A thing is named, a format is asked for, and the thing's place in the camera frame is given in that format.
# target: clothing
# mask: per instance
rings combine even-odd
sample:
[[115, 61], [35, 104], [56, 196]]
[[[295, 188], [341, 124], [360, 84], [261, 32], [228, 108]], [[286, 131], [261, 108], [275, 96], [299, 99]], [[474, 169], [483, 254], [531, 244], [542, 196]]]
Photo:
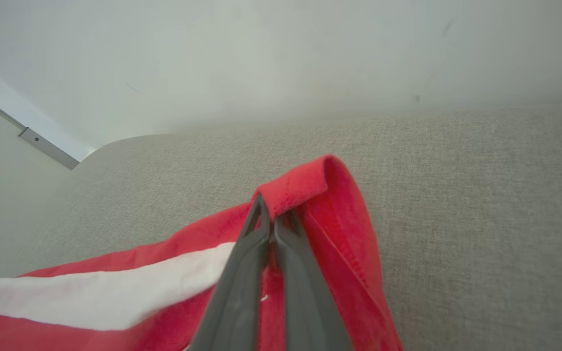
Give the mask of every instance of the clothing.
[[[273, 219], [297, 209], [355, 349], [401, 350], [374, 230], [344, 164], [323, 156], [259, 186], [254, 197], [259, 193]], [[251, 204], [163, 242], [0, 279], [0, 349], [185, 349]], [[285, 349], [283, 277], [270, 267], [262, 277], [259, 336], [259, 350]]]

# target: red garment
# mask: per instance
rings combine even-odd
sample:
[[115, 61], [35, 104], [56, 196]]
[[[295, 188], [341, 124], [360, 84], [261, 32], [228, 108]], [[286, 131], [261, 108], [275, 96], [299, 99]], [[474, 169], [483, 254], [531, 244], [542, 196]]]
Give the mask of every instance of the red garment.
[[[273, 218], [297, 208], [355, 349], [402, 350], [382, 290], [374, 230], [361, 193], [344, 164], [334, 156], [323, 156], [259, 186], [254, 197], [258, 193], [263, 195]], [[41, 269], [22, 277], [134, 270], [235, 242], [251, 204], [252, 200], [203, 218], [163, 242]], [[0, 315], [0, 350], [183, 350], [196, 331], [211, 293], [212, 289], [207, 289], [167, 305], [122, 330], [94, 330]], [[283, 278], [274, 269], [263, 273], [261, 297], [259, 350], [283, 351]]]

